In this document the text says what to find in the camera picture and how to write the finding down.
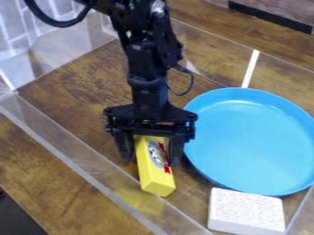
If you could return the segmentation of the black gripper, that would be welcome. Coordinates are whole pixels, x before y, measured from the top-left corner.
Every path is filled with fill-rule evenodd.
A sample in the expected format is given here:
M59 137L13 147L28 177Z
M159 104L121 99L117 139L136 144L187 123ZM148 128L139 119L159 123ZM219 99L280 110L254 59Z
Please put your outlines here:
M129 74L132 103L111 106L103 110L107 117L105 129L113 136L119 154L124 162L131 162L135 154L135 135L170 138L170 166L183 158L184 144L195 139L198 115L178 108L168 100L167 77L159 76L146 81Z

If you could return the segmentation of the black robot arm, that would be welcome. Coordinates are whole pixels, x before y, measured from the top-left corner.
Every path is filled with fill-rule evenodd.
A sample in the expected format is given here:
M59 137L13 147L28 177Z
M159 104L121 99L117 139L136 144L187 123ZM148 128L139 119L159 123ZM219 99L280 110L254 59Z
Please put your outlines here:
M127 162L132 160L136 135L164 137L170 140L168 165L176 165L186 142L195 138L198 115L174 106L168 98L170 93L186 94L171 88L168 70L182 73L190 70L178 63L183 59L183 44L172 32L167 1L75 1L111 18L127 55L132 103L103 110L120 156Z

